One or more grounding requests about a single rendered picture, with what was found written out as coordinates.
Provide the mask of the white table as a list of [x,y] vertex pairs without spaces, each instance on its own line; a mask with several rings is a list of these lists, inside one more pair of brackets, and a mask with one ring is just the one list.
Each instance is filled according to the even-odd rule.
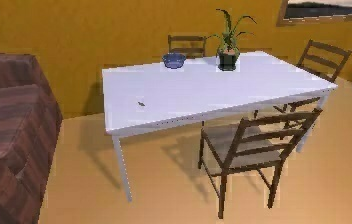
[[123,138],[314,97],[322,107],[337,88],[263,51],[242,53],[234,71],[221,71],[216,57],[188,59],[179,69],[162,62],[108,68],[102,84],[105,131],[112,136],[128,200]]

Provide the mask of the blue bowl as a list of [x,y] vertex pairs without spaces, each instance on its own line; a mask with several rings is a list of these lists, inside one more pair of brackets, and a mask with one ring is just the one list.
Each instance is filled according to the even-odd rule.
[[184,65],[186,56],[180,53],[167,53],[162,56],[162,60],[166,68],[178,69]]

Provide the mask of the brown wooden chair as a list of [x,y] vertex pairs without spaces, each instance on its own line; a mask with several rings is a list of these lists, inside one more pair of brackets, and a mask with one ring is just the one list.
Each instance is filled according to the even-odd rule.
[[[338,55],[341,57],[341,60],[339,62],[334,62],[330,59],[326,59],[320,55],[316,55],[311,53],[311,50],[313,48],[326,51],[329,53],[332,53],[334,55]],[[318,41],[314,41],[310,39],[303,51],[303,54],[301,55],[299,61],[297,62],[296,66],[300,69],[303,69],[307,72],[310,72],[313,75],[316,75],[324,80],[327,80],[329,82],[334,83],[339,76],[341,70],[344,68],[346,62],[348,61],[350,55],[352,54],[351,50],[344,50],[342,48],[327,44],[327,43],[322,43]],[[330,68],[333,70],[331,74],[326,74],[325,72],[321,72],[315,68],[311,68],[309,65],[306,65],[306,61],[312,61],[315,63],[318,63],[320,65],[323,65],[327,68]],[[296,101],[293,103],[288,103],[284,104],[282,107],[279,106],[274,106],[274,109],[279,111],[280,113],[287,113],[287,112],[295,112],[298,107],[302,107],[305,105],[310,105],[314,104],[315,102],[318,102],[320,100],[319,97],[317,98],[310,98],[306,100],[301,100],[301,101]]]
[[201,58],[206,56],[205,36],[169,35],[168,51],[180,53],[187,58]]
[[269,189],[267,207],[273,207],[286,159],[321,113],[315,108],[202,126],[198,168],[204,168],[218,197],[219,219],[224,217],[227,180],[232,174],[257,171]]

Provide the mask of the green plant in black pot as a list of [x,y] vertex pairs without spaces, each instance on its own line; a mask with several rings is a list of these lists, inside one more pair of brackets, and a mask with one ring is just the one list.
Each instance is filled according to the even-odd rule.
[[237,38],[242,34],[248,34],[248,31],[238,31],[237,27],[243,19],[250,19],[253,23],[256,21],[250,15],[242,15],[235,23],[232,23],[232,17],[227,10],[217,8],[217,11],[224,15],[224,31],[221,34],[212,34],[208,38],[215,37],[220,40],[216,50],[216,56],[219,58],[218,68],[221,71],[234,71],[240,56]]

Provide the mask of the framed wall picture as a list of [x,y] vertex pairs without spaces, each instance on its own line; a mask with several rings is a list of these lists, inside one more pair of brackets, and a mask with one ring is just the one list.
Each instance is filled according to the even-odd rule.
[[282,0],[277,26],[352,21],[352,0]]

